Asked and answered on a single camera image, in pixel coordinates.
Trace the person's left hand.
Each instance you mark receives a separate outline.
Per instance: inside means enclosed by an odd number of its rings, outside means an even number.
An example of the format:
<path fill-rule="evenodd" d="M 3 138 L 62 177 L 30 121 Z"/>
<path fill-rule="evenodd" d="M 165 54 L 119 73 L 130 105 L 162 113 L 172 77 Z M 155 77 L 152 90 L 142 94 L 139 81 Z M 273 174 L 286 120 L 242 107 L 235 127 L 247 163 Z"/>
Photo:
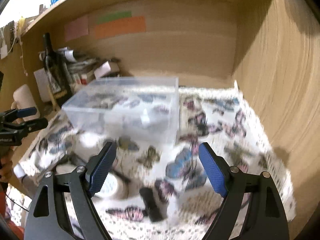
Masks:
<path fill-rule="evenodd" d="M 13 156 L 13 149 L 9 148 L 7 153 L 4 155 L 4 157 L 1 157 L 1 165 L 2 168 L 0 170 L 1 174 L 1 182 L 7 183 L 10 178 L 12 177 L 13 171 L 12 171 L 12 156 Z"/>

